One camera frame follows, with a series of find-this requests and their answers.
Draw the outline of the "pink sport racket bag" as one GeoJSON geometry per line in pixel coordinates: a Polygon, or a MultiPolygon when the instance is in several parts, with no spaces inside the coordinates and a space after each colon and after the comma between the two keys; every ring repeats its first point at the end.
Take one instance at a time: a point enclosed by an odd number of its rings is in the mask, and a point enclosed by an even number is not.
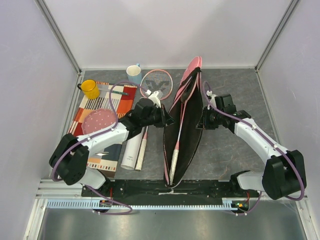
{"type": "Polygon", "coordinates": [[[202,129],[196,129],[203,110],[201,93],[202,57],[196,56],[189,63],[180,80],[174,96],[169,115],[174,123],[165,127],[163,131],[164,175],[163,180],[169,188],[177,187],[189,165],[191,164],[202,138],[202,129]],[[179,153],[173,185],[169,186],[172,155],[178,139],[181,103],[184,101],[185,112],[179,139],[179,153]]]}

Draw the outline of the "pink badminton racket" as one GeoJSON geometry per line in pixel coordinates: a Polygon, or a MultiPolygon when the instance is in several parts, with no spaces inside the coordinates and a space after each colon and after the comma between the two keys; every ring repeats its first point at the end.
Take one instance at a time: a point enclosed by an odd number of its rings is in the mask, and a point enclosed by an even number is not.
{"type": "MultiPolygon", "coordinates": [[[[163,69],[154,69],[149,71],[142,79],[141,84],[143,88],[154,91],[161,91],[162,97],[160,100],[166,99],[172,92],[173,80],[171,75],[163,69]]],[[[143,137],[140,143],[139,153],[137,156],[136,171],[141,171],[143,166],[143,160],[145,150],[147,146],[148,127],[144,128],[143,137]]]]}
{"type": "Polygon", "coordinates": [[[177,162],[178,162],[178,156],[179,156],[179,148],[180,148],[180,136],[181,136],[181,131],[182,131],[182,126],[183,126],[183,119],[184,119],[184,114],[185,114],[185,104],[184,100],[181,100],[181,109],[180,109],[180,121],[179,121],[179,132],[177,136],[177,142],[175,144],[172,158],[171,158],[171,167],[170,167],[170,172],[169,172],[169,186],[173,185],[174,181],[174,176],[176,172],[176,167],[177,167],[177,162]]]}

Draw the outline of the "white shuttlecock tube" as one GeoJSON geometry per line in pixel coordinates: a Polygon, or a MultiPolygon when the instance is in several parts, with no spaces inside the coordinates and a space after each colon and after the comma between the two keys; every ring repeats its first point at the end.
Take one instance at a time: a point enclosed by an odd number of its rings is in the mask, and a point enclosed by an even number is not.
{"type": "Polygon", "coordinates": [[[126,143],[126,148],[121,162],[121,167],[126,170],[134,170],[142,141],[142,134],[139,134],[126,143]]]}

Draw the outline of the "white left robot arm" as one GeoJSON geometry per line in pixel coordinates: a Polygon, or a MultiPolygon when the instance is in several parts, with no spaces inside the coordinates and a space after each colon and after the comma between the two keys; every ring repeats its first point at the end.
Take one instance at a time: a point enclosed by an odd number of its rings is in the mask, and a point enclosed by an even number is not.
{"type": "Polygon", "coordinates": [[[65,134],[49,160],[51,178],[56,182],[64,181],[68,186],[85,185],[99,197],[104,197],[109,193],[110,185],[99,170],[87,166],[88,159],[104,148],[134,138],[144,127],[164,128],[173,123],[174,119],[162,103],[142,98],[114,126],[86,135],[65,134]]]}

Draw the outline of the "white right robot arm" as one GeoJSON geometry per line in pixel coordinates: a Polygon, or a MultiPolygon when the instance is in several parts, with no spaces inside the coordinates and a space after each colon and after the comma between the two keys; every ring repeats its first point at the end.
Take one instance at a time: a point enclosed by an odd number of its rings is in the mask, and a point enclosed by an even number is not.
{"type": "Polygon", "coordinates": [[[260,157],[263,172],[242,171],[232,175],[229,191],[235,197],[247,190],[265,192],[271,199],[286,197],[299,201],[307,186],[304,157],[298,150],[288,150],[268,136],[245,110],[237,110],[230,94],[205,93],[208,106],[202,110],[198,129],[215,130],[223,126],[245,141],[260,157]],[[292,194],[300,193],[294,198],[292,194]]]}

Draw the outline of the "colourful patchwork placemat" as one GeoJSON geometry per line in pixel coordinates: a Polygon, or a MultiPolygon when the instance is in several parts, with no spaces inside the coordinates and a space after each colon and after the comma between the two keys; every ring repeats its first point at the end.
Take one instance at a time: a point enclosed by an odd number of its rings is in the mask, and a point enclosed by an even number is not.
{"type": "MultiPolygon", "coordinates": [[[[109,89],[113,86],[106,82],[98,82],[98,85],[108,85],[109,89]]],[[[74,136],[83,135],[82,123],[84,118],[87,117],[91,112],[98,109],[109,109],[112,110],[109,100],[112,101],[113,107],[119,118],[123,117],[129,110],[132,109],[134,98],[136,95],[137,87],[132,85],[120,84],[113,88],[115,91],[128,93],[126,95],[120,94],[109,94],[109,92],[99,91],[100,95],[96,99],[88,99],[85,95],[82,97],[77,111],[75,112],[73,121],[69,127],[68,132],[74,136]]],[[[92,169],[100,170],[104,175],[109,178],[115,176],[117,165],[120,159],[122,143],[116,143],[109,147],[105,147],[100,152],[109,152],[108,155],[98,156],[92,155],[87,162],[87,166],[92,169]]]]}

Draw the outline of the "light blue mug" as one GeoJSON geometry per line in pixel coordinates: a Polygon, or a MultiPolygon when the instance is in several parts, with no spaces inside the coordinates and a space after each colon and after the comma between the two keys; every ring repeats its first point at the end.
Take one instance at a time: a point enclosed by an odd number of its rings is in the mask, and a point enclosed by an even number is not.
{"type": "Polygon", "coordinates": [[[126,69],[127,78],[131,83],[135,83],[137,85],[141,84],[142,81],[142,70],[140,68],[140,64],[137,63],[135,65],[130,65],[126,69]]]}

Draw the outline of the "pink dotted plate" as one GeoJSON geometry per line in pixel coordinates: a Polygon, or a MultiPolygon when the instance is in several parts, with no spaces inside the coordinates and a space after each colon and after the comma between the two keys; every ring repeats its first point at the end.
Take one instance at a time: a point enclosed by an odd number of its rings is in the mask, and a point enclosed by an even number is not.
{"type": "Polygon", "coordinates": [[[96,109],[86,116],[82,123],[82,133],[91,134],[101,129],[107,128],[115,123],[115,113],[110,109],[96,109]]]}

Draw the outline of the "metal spoon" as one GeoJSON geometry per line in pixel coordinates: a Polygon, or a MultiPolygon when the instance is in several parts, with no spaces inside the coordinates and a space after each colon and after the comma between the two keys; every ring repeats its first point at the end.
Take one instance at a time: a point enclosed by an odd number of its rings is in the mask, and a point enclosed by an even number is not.
{"type": "Polygon", "coordinates": [[[104,152],[97,152],[97,153],[94,153],[93,155],[97,155],[97,156],[106,156],[108,155],[109,152],[108,151],[104,151],[104,152]]]}

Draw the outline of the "yellow enamel mug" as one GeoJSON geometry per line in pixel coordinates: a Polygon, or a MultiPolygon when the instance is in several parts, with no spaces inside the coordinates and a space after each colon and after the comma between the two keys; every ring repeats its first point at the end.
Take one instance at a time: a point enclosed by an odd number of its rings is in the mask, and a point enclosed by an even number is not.
{"type": "Polygon", "coordinates": [[[77,84],[77,88],[81,90],[89,100],[97,99],[100,96],[98,84],[93,79],[87,79],[77,84]]]}

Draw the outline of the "aluminium frame post right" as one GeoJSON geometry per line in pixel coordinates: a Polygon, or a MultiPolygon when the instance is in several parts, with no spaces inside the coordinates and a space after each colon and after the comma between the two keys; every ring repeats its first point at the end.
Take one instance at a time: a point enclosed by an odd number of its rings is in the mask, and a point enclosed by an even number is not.
{"type": "Polygon", "coordinates": [[[300,0],[291,0],[289,2],[288,7],[286,8],[284,14],[282,15],[273,34],[271,35],[271,38],[269,39],[269,41],[268,41],[265,49],[263,50],[257,64],[254,67],[256,73],[258,73],[260,71],[260,69],[262,68],[262,66],[264,65],[265,61],[267,60],[267,57],[269,56],[272,49],[274,48],[276,42],[278,41],[280,35],[284,31],[287,23],[289,22],[291,16],[293,15],[293,13],[299,3],[300,3],[300,0]]]}

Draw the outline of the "aluminium frame post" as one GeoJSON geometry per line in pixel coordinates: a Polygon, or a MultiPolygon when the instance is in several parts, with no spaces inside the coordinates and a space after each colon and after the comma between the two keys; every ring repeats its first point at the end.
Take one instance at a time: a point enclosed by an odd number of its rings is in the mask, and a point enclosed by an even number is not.
{"type": "Polygon", "coordinates": [[[254,67],[256,73],[258,73],[260,71],[260,69],[262,68],[262,66],[264,65],[265,61],[267,60],[267,57],[269,56],[272,49],[274,48],[276,42],[278,41],[280,35],[284,31],[287,23],[289,22],[291,16],[293,15],[293,13],[299,3],[300,3],[300,0],[291,0],[289,2],[288,7],[286,8],[284,14],[282,15],[273,34],[271,35],[271,38],[269,39],[269,41],[268,41],[265,49],[263,50],[257,64],[254,67]]]}
{"type": "Polygon", "coordinates": [[[55,18],[53,16],[53,14],[51,13],[46,1],[45,0],[35,0],[35,3],[37,4],[40,11],[42,12],[42,15],[44,16],[45,20],[47,21],[51,31],[55,35],[58,43],[60,44],[62,50],[66,54],[72,67],[77,72],[77,74],[80,75],[82,72],[82,69],[81,69],[80,65],[78,64],[75,56],[73,55],[73,53],[72,53],[66,39],[64,38],[63,33],[61,32],[58,24],[56,23],[55,18]]]}

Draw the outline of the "aluminium frame post left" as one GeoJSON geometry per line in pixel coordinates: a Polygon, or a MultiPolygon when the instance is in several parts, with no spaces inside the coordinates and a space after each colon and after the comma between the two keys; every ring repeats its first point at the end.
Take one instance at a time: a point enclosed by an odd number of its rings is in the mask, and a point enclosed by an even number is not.
{"type": "Polygon", "coordinates": [[[66,54],[72,67],[77,72],[77,74],[80,75],[82,72],[82,69],[81,69],[80,65],[78,64],[75,56],[73,55],[73,53],[72,53],[66,39],[64,38],[63,33],[61,32],[58,24],[56,23],[55,18],[53,16],[53,14],[51,13],[46,1],[45,0],[35,0],[35,3],[37,4],[40,11],[42,12],[42,15],[44,16],[45,20],[47,21],[51,31],[55,35],[58,43],[60,44],[62,50],[66,54]]]}

